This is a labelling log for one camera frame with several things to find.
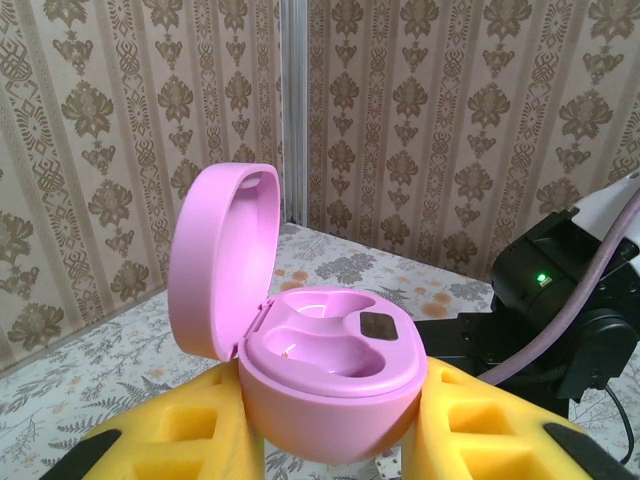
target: yellow foam holder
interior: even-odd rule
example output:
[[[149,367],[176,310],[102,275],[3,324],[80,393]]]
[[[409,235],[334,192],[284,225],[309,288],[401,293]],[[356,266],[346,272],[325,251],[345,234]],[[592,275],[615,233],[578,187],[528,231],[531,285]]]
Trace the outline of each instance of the yellow foam holder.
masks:
[[[591,478],[544,430],[577,426],[436,359],[403,440],[404,480]],[[237,360],[91,431],[121,436],[85,480],[262,480],[264,440],[248,424]]]
[[[235,480],[264,478],[264,440],[247,423],[237,360],[118,415],[120,438],[85,480]]]

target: beige patterned wallpaper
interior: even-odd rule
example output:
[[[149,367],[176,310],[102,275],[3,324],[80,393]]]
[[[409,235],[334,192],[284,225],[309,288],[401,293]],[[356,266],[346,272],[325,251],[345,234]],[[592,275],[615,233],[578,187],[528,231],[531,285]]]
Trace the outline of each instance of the beige patterned wallpaper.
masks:
[[[0,0],[0,370],[163,285],[203,167],[281,166],[279,28],[276,0]]]
[[[312,0],[312,227],[469,276],[640,164],[640,0]]]

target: brown stain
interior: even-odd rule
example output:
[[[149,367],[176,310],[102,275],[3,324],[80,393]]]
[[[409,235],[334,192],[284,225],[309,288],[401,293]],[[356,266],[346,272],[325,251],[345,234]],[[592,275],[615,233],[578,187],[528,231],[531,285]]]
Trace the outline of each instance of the brown stain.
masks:
[[[446,318],[449,312],[447,307],[439,303],[425,303],[422,306],[422,313],[429,318]]]
[[[296,282],[304,282],[307,278],[309,278],[309,274],[304,270],[298,270],[291,275]]]
[[[292,288],[300,288],[303,285],[300,282],[284,282],[280,285],[280,291],[284,292],[286,290],[291,290]]]
[[[433,299],[442,305],[449,305],[451,303],[451,296],[444,292],[436,293]]]

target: floral tablecloth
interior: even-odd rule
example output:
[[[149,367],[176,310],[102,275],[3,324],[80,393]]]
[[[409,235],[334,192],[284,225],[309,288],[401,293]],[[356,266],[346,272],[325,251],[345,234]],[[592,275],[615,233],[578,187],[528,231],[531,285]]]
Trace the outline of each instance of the floral tablecloth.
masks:
[[[375,292],[414,319],[486,311],[488,285],[306,228],[282,227],[271,293],[302,285]],[[88,430],[214,365],[182,353],[160,293],[121,316],[0,379],[0,480],[39,478]],[[611,382],[640,435],[640,350]],[[590,391],[571,419],[616,458],[626,451],[617,410]],[[355,465],[327,466],[266,447],[267,480],[376,480],[400,477],[399,448]],[[640,472],[640,452],[629,468]]]

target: open lid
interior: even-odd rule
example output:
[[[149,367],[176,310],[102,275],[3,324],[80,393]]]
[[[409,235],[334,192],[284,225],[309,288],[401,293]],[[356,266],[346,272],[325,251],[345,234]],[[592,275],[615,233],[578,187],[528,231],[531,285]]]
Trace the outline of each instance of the open lid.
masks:
[[[280,227],[271,165],[219,163],[194,181],[171,247],[169,319],[180,348],[234,357],[267,298]]]

